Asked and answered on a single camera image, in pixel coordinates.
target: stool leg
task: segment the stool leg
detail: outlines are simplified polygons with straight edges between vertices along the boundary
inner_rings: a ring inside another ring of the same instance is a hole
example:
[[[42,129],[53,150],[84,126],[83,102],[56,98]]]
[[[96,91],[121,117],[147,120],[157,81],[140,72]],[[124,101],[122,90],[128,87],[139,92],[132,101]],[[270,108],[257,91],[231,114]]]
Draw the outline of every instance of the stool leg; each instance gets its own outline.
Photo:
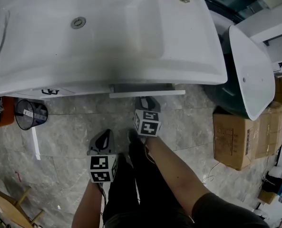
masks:
[[[31,187],[28,187],[27,190],[23,193],[23,195],[21,196],[21,198],[17,201],[17,203],[15,204],[15,207],[18,208],[18,206],[21,204],[21,202],[25,199],[25,197],[27,196],[27,194],[30,192]]]
[[[38,218],[44,213],[43,210],[41,210],[39,212],[39,214],[30,222],[31,225],[33,225],[35,223],[36,220],[38,220]]]

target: person's left arm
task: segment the person's left arm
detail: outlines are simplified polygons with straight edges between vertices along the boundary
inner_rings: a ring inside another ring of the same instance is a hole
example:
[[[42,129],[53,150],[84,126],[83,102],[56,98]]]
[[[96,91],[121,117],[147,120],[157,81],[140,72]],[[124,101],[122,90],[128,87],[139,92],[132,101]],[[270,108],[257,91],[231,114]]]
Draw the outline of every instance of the person's left arm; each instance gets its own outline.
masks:
[[[72,228],[98,228],[102,194],[96,183],[89,181],[84,196],[74,215]]]

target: black t-shirt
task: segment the black t-shirt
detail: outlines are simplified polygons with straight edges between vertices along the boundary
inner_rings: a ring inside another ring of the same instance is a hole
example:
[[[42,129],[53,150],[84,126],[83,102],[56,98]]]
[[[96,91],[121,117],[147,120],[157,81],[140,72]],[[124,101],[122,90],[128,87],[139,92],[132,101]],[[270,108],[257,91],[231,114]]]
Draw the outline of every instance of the black t-shirt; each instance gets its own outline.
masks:
[[[213,193],[203,195],[194,205],[193,220],[183,209],[152,209],[117,214],[110,218],[106,228],[268,228],[257,215],[247,209],[228,203]]]

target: gray tile floor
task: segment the gray tile floor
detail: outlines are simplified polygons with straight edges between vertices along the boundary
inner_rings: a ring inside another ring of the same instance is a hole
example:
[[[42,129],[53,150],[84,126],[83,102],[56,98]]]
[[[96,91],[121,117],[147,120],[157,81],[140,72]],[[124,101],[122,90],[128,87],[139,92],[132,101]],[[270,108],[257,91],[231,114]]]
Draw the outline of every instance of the gray tile floor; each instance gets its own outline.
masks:
[[[185,95],[159,96],[162,107],[160,136],[197,174],[207,177],[218,162],[213,152],[215,105],[198,85],[178,85]],[[108,95],[54,98],[46,101],[49,118],[43,125],[22,131],[16,123],[0,128],[0,190],[19,198],[33,217],[44,209],[38,223],[45,228],[71,227],[73,215],[89,180],[86,148],[99,131],[114,131],[117,150],[128,146],[126,130],[133,126],[134,99],[109,99]],[[39,145],[35,152],[33,137]],[[223,198],[237,198],[256,206],[261,177],[274,158],[263,158],[243,171],[218,164],[206,180],[207,187]]]

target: forearm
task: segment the forearm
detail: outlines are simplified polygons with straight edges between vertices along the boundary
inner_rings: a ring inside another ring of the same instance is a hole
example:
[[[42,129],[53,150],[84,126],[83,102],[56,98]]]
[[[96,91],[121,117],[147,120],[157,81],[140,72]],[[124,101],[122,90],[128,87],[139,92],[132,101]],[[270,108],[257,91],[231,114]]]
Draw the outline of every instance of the forearm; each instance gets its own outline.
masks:
[[[189,166],[159,138],[148,138],[147,147],[174,196],[191,215],[194,204],[209,190]]]
[[[89,182],[74,215],[72,228],[98,228],[102,194],[96,183]]]

